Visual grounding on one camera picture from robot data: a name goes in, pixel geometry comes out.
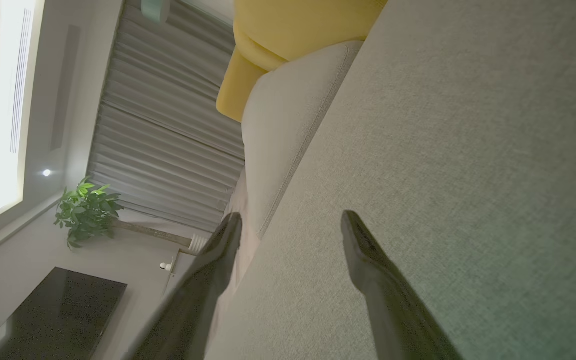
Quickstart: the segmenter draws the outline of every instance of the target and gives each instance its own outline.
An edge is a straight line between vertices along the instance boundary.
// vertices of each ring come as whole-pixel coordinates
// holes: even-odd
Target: sofa cushion
[[[576,359],[576,2],[389,2],[206,360],[377,358],[344,209],[465,360]]]
[[[363,41],[286,63],[254,85],[242,120],[249,218],[259,239]]]

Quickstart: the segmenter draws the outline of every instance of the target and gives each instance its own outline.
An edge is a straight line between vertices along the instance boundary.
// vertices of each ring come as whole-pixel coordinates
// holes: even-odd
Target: gray sofa
[[[345,209],[464,358],[576,359],[576,1],[391,0],[242,127],[261,244],[208,360],[377,357]]]

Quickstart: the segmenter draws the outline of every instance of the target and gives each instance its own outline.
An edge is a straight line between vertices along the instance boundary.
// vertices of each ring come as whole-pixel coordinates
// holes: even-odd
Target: green leaves
[[[57,205],[54,225],[68,228],[66,245],[69,249],[81,248],[81,242],[99,235],[113,236],[112,223],[119,218],[117,213],[124,209],[119,205],[119,194],[107,194],[110,185],[94,189],[87,182],[89,177],[78,183],[73,191],[64,189]]]

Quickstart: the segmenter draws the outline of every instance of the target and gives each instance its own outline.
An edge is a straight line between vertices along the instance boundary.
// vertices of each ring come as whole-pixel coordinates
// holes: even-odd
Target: air vent
[[[19,40],[19,56],[16,62],[14,78],[14,100],[12,109],[12,130],[10,133],[10,153],[19,152],[21,137],[21,115],[24,105],[24,88],[26,85],[26,69],[28,68],[28,52],[30,50],[30,32],[33,25],[33,12],[23,9],[21,39]]]

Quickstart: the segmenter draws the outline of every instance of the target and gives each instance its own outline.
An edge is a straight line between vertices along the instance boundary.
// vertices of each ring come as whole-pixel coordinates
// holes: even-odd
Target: small white object
[[[159,264],[159,267],[162,270],[170,271],[172,269],[172,264],[166,264],[166,262],[162,262],[161,264]]]

